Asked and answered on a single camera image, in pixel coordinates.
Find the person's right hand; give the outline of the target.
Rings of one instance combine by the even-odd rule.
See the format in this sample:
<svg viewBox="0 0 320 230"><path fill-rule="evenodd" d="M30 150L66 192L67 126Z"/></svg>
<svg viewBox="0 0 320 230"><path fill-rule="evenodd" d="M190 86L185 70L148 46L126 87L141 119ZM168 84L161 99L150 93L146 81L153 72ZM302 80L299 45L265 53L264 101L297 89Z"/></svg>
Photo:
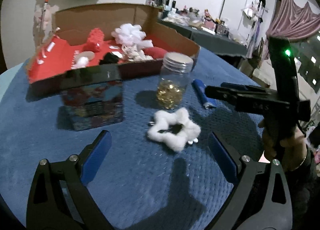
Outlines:
<svg viewBox="0 0 320 230"><path fill-rule="evenodd" d="M264 120L258 124L263 128L262 141L264 144L264 157L270 162L277 159L284 171L293 171L306 159L306 138L299 127L296 126L293 136L289 139L277 140L266 126Z"/></svg>

